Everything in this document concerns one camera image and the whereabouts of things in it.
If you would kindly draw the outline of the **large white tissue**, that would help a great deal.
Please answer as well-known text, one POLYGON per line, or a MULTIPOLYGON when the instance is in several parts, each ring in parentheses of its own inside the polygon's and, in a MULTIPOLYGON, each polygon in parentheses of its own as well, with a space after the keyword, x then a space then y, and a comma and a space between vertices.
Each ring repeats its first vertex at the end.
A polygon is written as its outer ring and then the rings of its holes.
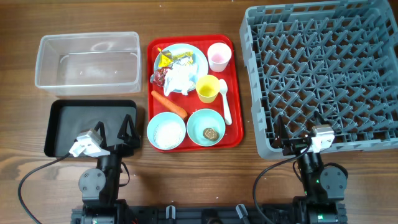
POLYGON ((171 92, 179 90, 183 96, 187 96, 188 92, 195 86, 192 78, 196 77, 197 70, 197 64, 181 65, 173 63, 171 68, 167 69, 165 75, 164 95, 169 96, 171 92))

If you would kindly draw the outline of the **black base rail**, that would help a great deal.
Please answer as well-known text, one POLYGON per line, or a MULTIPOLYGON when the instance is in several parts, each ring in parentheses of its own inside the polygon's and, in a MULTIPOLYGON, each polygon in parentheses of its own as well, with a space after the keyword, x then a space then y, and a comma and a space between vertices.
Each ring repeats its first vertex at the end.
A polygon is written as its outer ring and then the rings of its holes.
MULTIPOLYGON (((130 211, 137 219, 135 223, 146 224, 201 224, 211 215, 222 223, 265 224, 266 222, 254 207, 247 207, 244 215, 239 214, 237 207, 172 207, 171 215, 166 208, 156 207, 131 207, 130 211)), ((309 206, 306 209, 292 204, 264 204, 262 211, 268 219, 278 224, 348 223, 345 205, 340 203, 320 208, 309 206)))

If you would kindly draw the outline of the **clear plastic storage bin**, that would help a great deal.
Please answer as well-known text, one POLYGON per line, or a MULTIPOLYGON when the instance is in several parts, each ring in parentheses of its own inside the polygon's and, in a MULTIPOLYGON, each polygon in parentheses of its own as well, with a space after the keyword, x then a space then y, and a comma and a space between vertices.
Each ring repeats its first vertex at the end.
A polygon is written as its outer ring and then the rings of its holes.
POLYGON ((142 54, 136 32, 45 35, 35 65, 35 85, 57 96, 137 93, 142 54))

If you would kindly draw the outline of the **light blue bowl with rice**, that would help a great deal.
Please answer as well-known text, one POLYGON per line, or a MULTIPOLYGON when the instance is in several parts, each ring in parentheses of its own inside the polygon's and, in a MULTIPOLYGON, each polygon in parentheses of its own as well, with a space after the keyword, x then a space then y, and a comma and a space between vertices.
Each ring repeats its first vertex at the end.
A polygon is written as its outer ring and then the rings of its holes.
POLYGON ((168 151, 179 146, 186 135, 183 119, 175 113, 163 112, 155 115, 147 125, 147 138, 157 149, 168 151))

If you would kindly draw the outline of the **brown food piece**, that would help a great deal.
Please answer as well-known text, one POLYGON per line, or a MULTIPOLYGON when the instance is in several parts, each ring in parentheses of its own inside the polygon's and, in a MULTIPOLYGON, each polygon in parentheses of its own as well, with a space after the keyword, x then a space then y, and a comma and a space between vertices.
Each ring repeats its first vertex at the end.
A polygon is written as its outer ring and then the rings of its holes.
POLYGON ((205 128, 203 130, 203 136, 210 141, 217 141, 219 138, 218 132, 213 128, 205 128))

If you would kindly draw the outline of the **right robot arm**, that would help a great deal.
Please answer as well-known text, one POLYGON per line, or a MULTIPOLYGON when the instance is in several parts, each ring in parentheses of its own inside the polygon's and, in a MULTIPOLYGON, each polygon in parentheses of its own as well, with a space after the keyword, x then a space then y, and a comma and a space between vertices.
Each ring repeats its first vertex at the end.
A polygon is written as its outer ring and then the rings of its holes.
POLYGON ((304 139, 289 138, 281 116, 277 119, 275 146, 282 148, 285 156, 294 160, 296 176, 303 185, 305 195, 294 197, 292 203, 263 206, 274 223, 334 223, 348 222, 345 197, 348 171, 337 163, 324 163, 321 152, 335 139, 335 132, 319 112, 314 112, 315 125, 304 139))

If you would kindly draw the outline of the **red serving tray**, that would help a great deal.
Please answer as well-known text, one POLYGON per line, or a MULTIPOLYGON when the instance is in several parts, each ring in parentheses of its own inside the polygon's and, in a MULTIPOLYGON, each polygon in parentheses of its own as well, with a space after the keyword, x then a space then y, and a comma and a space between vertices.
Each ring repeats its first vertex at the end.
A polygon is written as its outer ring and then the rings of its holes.
MULTIPOLYGON (((174 44, 188 44, 198 48, 202 53, 207 54, 208 48, 217 42, 222 42, 228 45, 229 48, 233 48, 232 41, 223 34, 192 35, 154 39, 147 46, 147 76, 150 77, 156 69, 156 66, 159 64, 159 48, 166 49, 174 44)), ((229 64, 226 66, 226 69, 223 72, 216 73, 210 70, 209 74, 226 81, 228 87, 226 97, 231 110, 233 123, 231 125, 227 125, 226 132, 222 140, 214 146, 209 146, 208 149, 235 147, 241 142, 244 136, 235 59, 231 58, 229 64)), ((159 103, 157 100, 153 99, 153 96, 151 95, 153 90, 159 92, 160 94, 163 93, 163 89, 161 87, 151 83, 148 84, 147 112, 149 119, 152 119, 159 113, 167 111, 167 108, 161 105, 161 103, 159 103)), ((192 114, 197 110, 204 108, 209 108, 217 111, 219 114, 223 114, 223 101, 220 96, 217 96, 213 103, 206 104, 201 102, 196 91, 192 90, 187 96, 183 96, 180 93, 171 93, 168 96, 168 99, 177 106, 183 108, 188 114, 192 114)))

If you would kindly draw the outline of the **red strawberry candy wrapper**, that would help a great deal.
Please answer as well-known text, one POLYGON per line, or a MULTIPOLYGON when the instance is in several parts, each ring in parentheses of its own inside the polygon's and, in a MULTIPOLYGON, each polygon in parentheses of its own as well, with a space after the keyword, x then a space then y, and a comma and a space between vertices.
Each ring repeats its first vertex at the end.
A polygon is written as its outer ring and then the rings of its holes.
POLYGON ((165 83, 165 76, 168 72, 168 67, 157 69, 150 77, 150 82, 159 87, 163 87, 165 83))

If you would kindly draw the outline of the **gray dishwasher rack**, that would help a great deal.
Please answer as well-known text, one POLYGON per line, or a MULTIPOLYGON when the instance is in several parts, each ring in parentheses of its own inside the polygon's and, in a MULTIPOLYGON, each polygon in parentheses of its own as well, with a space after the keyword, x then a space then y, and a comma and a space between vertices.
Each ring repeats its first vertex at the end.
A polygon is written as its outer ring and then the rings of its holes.
POLYGON ((253 6, 239 30, 258 154, 281 159, 277 121, 297 141, 314 113, 330 152, 397 147, 397 23, 387 1, 253 6))

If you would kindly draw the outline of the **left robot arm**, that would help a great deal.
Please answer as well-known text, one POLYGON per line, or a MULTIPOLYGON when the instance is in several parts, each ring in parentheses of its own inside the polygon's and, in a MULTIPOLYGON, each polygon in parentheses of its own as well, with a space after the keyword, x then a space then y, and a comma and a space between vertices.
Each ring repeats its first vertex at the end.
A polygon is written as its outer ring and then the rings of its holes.
POLYGON ((120 183, 120 175, 123 169, 127 169, 122 159, 133 156, 134 150, 141 147, 141 138, 131 115, 125 115, 117 138, 122 143, 107 145, 104 123, 100 121, 93 129, 81 132, 75 139, 70 152, 75 156, 83 153, 93 157, 97 163, 95 168, 84 171, 79 179, 83 207, 72 211, 72 224, 138 222, 126 200, 118 198, 119 188, 125 186, 120 183))

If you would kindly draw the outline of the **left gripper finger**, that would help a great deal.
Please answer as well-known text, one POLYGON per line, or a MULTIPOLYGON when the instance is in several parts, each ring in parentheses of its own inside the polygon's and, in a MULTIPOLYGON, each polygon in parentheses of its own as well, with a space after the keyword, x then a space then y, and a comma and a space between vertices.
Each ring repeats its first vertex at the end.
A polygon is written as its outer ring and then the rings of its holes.
POLYGON ((124 144, 128 146, 140 146, 141 137, 135 129, 135 125, 132 122, 132 117, 126 114, 122 125, 119 129, 117 138, 122 140, 124 144))
POLYGON ((105 132, 105 128, 104 128, 104 123, 101 121, 98 121, 94 130, 97 133, 99 133, 99 135, 102 137, 102 142, 100 144, 100 147, 105 148, 107 146, 107 142, 106 142, 106 132, 105 132))

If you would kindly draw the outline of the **light blue plate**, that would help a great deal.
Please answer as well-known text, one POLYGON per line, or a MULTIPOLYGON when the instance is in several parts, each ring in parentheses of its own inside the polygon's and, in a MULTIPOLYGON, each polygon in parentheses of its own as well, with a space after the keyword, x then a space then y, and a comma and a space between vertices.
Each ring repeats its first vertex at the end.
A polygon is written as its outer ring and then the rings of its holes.
MULTIPOLYGON (((191 92, 191 91, 193 91, 195 89, 198 79, 203 77, 203 76, 205 76, 205 75, 207 75, 208 72, 209 72, 209 65, 208 65, 208 62, 207 62, 207 59, 206 59, 204 53, 201 50, 199 50, 198 48, 196 48, 195 46, 193 46, 193 45, 190 45, 190 44, 172 44, 172 45, 170 45, 170 46, 168 46, 166 48, 163 48, 162 50, 169 50, 173 55, 179 54, 179 53, 183 53, 183 52, 193 52, 193 64, 197 64, 198 65, 198 70, 197 70, 196 77, 192 78, 192 81, 194 81, 195 86, 189 92, 191 92)), ((157 57, 155 59, 155 62, 154 62, 154 72, 157 69, 160 69, 158 67, 158 65, 157 65, 160 62, 160 53, 159 53, 158 50, 157 50, 157 53, 158 53, 158 55, 157 55, 157 57)))

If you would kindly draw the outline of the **white plastic spoon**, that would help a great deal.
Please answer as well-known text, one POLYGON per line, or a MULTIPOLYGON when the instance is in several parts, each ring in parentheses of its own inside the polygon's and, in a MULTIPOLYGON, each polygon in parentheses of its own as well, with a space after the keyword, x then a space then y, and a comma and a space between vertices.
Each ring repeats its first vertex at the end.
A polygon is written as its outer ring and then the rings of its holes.
POLYGON ((229 109, 229 104, 228 104, 228 100, 226 97, 227 91, 228 91, 228 86, 225 82, 224 79, 220 79, 219 80, 219 84, 220 84, 220 93, 223 99, 223 111, 224 111, 224 120, 225 120, 225 124, 226 125, 231 125, 233 120, 231 117, 231 112, 229 109))

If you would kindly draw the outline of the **yellow snack wrapper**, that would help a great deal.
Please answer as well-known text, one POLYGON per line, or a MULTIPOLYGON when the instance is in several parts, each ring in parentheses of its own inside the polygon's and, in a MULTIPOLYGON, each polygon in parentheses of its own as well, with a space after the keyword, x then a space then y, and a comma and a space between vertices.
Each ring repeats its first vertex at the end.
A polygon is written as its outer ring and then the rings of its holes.
POLYGON ((177 65, 192 65, 193 52, 183 52, 173 55, 169 50, 162 50, 157 48, 160 53, 160 62, 157 64, 159 68, 172 67, 173 64, 177 65))

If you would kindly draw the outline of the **yellow plastic cup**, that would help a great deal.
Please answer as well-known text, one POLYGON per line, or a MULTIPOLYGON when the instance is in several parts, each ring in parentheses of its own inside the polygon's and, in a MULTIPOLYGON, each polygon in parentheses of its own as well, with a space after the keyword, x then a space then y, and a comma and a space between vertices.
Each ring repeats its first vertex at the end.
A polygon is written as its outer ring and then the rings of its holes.
POLYGON ((201 102, 212 103, 220 92, 220 83, 215 76, 205 75, 198 79, 195 89, 201 102))

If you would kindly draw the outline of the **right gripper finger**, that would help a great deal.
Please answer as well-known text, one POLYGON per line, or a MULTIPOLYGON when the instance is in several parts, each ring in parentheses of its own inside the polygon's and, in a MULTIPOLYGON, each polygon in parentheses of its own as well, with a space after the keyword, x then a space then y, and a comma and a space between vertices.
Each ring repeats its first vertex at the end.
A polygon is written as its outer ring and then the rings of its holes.
POLYGON ((275 133, 275 140, 273 142, 273 147, 284 148, 285 146, 289 145, 290 145, 289 135, 287 133, 282 116, 279 115, 277 118, 277 132, 275 133))
POLYGON ((325 121, 318 111, 314 111, 313 117, 315 120, 315 127, 329 127, 329 122, 325 121))

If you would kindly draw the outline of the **pink white cup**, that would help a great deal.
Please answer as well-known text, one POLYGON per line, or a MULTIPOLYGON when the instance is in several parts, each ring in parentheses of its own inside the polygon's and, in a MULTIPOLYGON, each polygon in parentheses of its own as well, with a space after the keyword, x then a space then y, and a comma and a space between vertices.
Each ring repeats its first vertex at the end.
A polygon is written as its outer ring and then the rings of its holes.
POLYGON ((214 72, 222 72, 232 57, 232 51, 228 45, 217 42, 209 46, 207 56, 210 69, 214 72))

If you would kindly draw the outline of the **orange carrot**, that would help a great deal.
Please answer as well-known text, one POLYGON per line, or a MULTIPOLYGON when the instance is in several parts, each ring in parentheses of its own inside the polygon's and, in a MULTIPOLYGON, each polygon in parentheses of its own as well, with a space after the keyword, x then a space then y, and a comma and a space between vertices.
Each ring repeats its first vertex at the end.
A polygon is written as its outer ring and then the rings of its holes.
POLYGON ((165 96, 161 95, 155 90, 151 91, 151 95, 165 108, 167 108, 170 112, 173 112, 180 116, 183 120, 188 118, 188 113, 180 106, 176 105, 165 96))

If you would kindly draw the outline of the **black rectangular tray bin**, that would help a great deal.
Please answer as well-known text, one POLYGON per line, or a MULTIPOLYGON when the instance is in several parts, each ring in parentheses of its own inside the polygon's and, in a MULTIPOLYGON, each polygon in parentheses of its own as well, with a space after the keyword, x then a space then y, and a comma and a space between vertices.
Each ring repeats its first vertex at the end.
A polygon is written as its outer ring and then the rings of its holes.
POLYGON ((136 120, 136 104, 132 100, 57 100, 50 109, 44 144, 47 157, 62 157, 69 152, 75 138, 84 130, 104 124, 107 145, 122 143, 117 134, 129 114, 136 120))

